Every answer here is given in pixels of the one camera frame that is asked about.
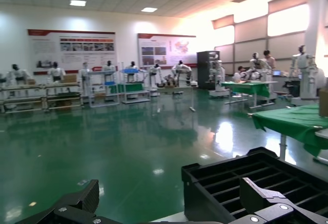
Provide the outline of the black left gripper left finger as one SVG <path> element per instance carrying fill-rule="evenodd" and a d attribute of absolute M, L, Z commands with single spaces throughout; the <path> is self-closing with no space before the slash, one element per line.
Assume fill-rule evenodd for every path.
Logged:
<path fill-rule="evenodd" d="M 77 192 L 63 195 L 51 207 L 20 220 L 18 223 L 117 223 L 95 214 L 99 205 L 99 181 L 91 180 Z"/>

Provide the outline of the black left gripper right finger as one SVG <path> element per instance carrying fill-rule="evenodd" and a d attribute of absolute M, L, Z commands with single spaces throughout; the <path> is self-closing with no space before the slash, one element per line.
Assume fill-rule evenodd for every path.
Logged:
<path fill-rule="evenodd" d="M 283 194 L 240 180 L 240 201 L 248 215 L 234 223 L 327 223 L 327 218 L 296 206 Z"/>

